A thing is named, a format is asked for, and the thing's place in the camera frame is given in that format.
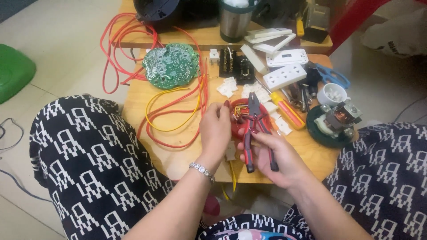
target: hand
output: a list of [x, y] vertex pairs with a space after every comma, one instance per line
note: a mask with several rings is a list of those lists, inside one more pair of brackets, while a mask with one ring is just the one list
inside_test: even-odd
[[231, 139], [230, 102], [212, 103], [200, 121], [202, 154], [197, 162], [214, 173]]
[[[244, 135], [245, 129], [239, 129], [239, 134]], [[301, 178], [313, 175], [305, 165], [302, 158], [295, 149], [275, 132], [273, 135], [252, 131], [252, 137], [260, 146], [252, 146], [254, 165], [274, 184], [281, 188], [295, 186]], [[243, 143], [237, 145], [239, 150], [244, 149]], [[279, 172], [273, 172], [270, 169], [269, 149], [274, 151], [274, 155], [279, 166]], [[240, 155], [240, 160], [245, 161], [244, 154]]]

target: silver bracelet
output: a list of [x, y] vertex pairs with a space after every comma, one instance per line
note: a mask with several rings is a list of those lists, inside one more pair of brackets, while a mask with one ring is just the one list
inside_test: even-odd
[[205, 175], [206, 177], [208, 177], [212, 183], [215, 182], [215, 177], [211, 175], [211, 173], [204, 167], [202, 167], [200, 164], [192, 162], [190, 163], [189, 168], [194, 167], [195, 169], [199, 170], [199, 172], [201, 172], [203, 175]]

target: black and white pants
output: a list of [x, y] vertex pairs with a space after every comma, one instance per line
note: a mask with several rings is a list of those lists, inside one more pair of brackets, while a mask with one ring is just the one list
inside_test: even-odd
[[[374, 238], [426, 239], [426, 143], [425, 126], [361, 129], [324, 184]], [[87, 95], [60, 98], [38, 113], [29, 155], [68, 239], [120, 239], [174, 186], [153, 167], [117, 104]], [[295, 205], [283, 221], [244, 214], [209, 228], [201, 225], [197, 238], [243, 225], [314, 239]]]

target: red pliers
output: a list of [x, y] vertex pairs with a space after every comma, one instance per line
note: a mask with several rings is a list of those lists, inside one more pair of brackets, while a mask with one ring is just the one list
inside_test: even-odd
[[[255, 93], [250, 93], [248, 98], [248, 108], [249, 115], [244, 115], [243, 117], [246, 119], [245, 126], [245, 135], [243, 136], [243, 144], [245, 146], [245, 163], [246, 169], [248, 173], [253, 173], [255, 171], [253, 155], [251, 150], [251, 130], [255, 129], [258, 125], [261, 128], [261, 131], [271, 135], [271, 132], [266, 128], [262, 118], [266, 116], [266, 114], [261, 114], [260, 110], [260, 101], [258, 100]], [[269, 157], [270, 157], [270, 168], [274, 172], [279, 171], [279, 166], [277, 165], [276, 159], [274, 157], [274, 152], [272, 149], [269, 149]]]

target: woman's right hand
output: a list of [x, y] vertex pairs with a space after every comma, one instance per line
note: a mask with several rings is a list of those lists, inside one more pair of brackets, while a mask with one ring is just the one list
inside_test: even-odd
[[[239, 134], [244, 134], [244, 129], [239, 129]], [[258, 132], [251, 132], [252, 137], [260, 146], [252, 146], [252, 153], [255, 166], [274, 184], [281, 188], [290, 188], [295, 186], [301, 178], [312, 176], [310, 169], [305, 165], [302, 158], [295, 149], [286, 141], [286, 139], [273, 133], [269, 135]], [[239, 150], [243, 150], [243, 143], [237, 145]], [[279, 172], [273, 172], [270, 169], [269, 149], [274, 151], [274, 155], [279, 166]], [[245, 161], [244, 154], [240, 155], [240, 160]]]

